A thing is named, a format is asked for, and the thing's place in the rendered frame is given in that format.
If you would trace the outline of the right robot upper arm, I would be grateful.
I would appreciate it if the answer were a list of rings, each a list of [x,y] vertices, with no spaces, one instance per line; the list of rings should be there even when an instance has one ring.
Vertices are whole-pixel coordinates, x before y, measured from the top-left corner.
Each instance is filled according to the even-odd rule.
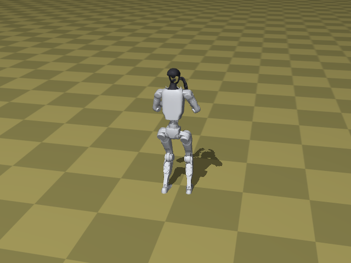
[[[198,104],[193,95],[193,92],[191,90],[183,90],[183,96],[185,97],[185,99],[187,99],[190,102],[193,112],[198,113],[200,111],[200,108],[198,107]]]

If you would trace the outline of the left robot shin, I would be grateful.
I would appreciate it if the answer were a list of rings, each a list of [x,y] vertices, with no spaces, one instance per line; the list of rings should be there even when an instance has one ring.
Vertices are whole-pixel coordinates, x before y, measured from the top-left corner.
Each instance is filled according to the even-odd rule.
[[[166,188],[168,187],[169,183],[169,177],[172,172],[172,167],[173,167],[173,161],[167,162],[166,161],[166,154],[165,154],[165,161],[163,164],[163,174],[164,174],[164,181],[163,181],[163,187],[166,185]]]

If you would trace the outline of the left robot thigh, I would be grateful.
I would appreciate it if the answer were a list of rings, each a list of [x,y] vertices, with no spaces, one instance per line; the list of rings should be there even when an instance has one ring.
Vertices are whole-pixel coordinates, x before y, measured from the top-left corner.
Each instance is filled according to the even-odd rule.
[[[171,162],[174,160],[173,148],[172,148],[172,140],[166,137],[166,128],[161,127],[158,130],[157,138],[161,140],[161,143],[166,151],[166,161]]]

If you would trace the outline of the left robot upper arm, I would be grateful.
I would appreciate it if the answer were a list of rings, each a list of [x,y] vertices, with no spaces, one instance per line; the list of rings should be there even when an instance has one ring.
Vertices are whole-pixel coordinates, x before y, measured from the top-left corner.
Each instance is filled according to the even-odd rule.
[[[152,109],[156,112],[161,111],[160,101],[161,101],[161,93],[163,89],[158,89],[154,94],[154,101]]]

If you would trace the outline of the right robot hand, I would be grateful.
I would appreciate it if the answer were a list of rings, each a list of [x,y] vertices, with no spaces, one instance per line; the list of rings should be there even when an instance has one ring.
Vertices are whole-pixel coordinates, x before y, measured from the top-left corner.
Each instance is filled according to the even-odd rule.
[[[184,83],[184,89],[185,89],[185,90],[188,90],[188,85],[187,85],[187,83],[186,83],[186,81],[185,81],[185,78],[184,78],[184,77],[180,77],[180,80],[182,80],[183,83]]]

